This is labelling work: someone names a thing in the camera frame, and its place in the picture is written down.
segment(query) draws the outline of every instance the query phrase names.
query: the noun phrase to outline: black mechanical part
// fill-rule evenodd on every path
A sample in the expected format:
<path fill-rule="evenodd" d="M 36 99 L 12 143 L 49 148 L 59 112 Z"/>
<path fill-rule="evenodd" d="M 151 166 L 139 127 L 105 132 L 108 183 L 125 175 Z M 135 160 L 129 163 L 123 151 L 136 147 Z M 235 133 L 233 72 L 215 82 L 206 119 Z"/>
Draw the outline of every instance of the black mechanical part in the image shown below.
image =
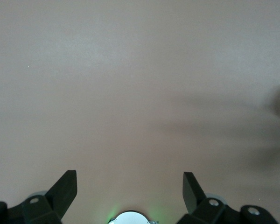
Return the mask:
<path fill-rule="evenodd" d="M 77 173 L 68 170 L 44 195 L 36 195 L 7 209 L 0 202 L 0 224 L 61 224 L 77 195 Z"/>
<path fill-rule="evenodd" d="M 238 212 L 216 198 L 207 198 L 193 173 L 184 173 L 182 192 L 188 214 L 177 224 L 278 224 L 259 206 L 245 205 Z"/>

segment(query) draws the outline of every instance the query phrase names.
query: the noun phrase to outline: beige wall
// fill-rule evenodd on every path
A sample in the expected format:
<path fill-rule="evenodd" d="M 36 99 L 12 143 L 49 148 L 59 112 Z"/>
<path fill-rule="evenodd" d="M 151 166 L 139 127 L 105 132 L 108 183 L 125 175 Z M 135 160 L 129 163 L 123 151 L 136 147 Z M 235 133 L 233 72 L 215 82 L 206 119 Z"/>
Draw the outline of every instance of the beige wall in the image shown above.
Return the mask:
<path fill-rule="evenodd" d="M 186 212 L 182 173 L 280 222 L 280 0 L 0 1 L 0 200 L 76 169 L 65 224 Z"/>

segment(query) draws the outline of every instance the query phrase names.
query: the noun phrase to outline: table surface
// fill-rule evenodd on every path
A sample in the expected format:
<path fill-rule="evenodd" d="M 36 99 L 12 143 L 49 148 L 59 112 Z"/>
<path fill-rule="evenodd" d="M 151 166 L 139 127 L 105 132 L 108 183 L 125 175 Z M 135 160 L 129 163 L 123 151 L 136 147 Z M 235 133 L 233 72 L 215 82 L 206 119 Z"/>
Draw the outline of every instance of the table surface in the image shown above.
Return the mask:
<path fill-rule="evenodd" d="M 183 172 L 280 223 L 280 1 L 0 1 L 0 200 L 77 170 L 64 224 L 186 213 Z"/>

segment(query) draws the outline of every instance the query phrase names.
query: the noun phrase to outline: screw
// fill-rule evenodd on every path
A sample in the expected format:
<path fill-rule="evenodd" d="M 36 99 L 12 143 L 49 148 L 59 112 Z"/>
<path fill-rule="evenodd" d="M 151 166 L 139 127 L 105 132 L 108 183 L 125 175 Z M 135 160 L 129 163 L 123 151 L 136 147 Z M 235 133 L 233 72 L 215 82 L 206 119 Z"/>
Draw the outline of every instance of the screw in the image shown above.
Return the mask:
<path fill-rule="evenodd" d="M 217 202 L 215 199 L 210 199 L 210 200 L 209 200 L 209 203 L 210 203 L 212 206 L 218 206 L 218 205 L 219 205 L 219 202 Z"/>
<path fill-rule="evenodd" d="M 256 208 L 253 208 L 253 207 L 248 208 L 248 211 L 249 211 L 252 215 L 258 216 L 258 215 L 260 214 L 260 212 L 259 212 Z"/>
<path fill-rule="evenodd" d="M 37 197 L 32 198 L 32 199 L 30 200 L 30 204 L 36 203 L 36 202 L 38 202 L 38 201 L 39 201 L 39 200 L 38 200 Z"/>

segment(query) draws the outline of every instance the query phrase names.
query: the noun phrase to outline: screw head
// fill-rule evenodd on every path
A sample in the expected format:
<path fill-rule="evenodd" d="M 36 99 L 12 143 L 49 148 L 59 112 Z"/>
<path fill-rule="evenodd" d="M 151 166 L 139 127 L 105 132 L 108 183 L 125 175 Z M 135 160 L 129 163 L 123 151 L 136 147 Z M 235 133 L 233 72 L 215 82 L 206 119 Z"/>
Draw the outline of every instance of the screw head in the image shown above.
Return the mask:
<path fill-rule="evenodd" d="M 210 200 L 209 200 L 209 203 L 210 203 L 212 206 L 218 206 L 218 205 L 219 205 L 219 202 L 216 201 L 215 199 L 210 199 Z"/>
<path fill-rule="evenodd" d="M 38 202 L 38 201 L 39 201 L 39 199 L 38 199 L 37 197 L 32 198 L 32 199 L 30 200 L 30 204 L 36 203 L 36 202 Z"/>
<path fill-rule="evenodd" d="M 254 208 L 254 207 L 248 208 L 248 211 L 249 211 L 252 215 L 258 216 L 258 215 L 260 214 L 260 212 L 259 212 L 256 208 Z"/>

